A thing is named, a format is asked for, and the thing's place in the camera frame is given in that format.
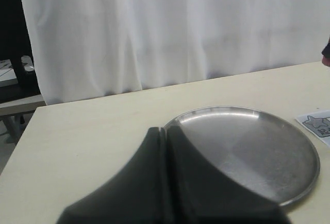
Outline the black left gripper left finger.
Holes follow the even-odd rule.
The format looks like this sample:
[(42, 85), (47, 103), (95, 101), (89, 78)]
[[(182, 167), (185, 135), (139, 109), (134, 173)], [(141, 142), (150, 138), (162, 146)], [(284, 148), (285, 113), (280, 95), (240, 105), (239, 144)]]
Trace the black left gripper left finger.
[(100, 188), (64, 209), (58, 223), (173, 223), (166, 134), (149, 128), (129, 162)]

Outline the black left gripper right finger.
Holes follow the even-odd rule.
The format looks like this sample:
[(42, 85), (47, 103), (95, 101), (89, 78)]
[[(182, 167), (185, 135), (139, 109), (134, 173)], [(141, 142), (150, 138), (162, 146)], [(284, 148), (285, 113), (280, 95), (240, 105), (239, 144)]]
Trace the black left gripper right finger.
[(176, 223), (290, 223), (277, 203), (207, 161), (180, 127), (167, 130), (167, 150)]

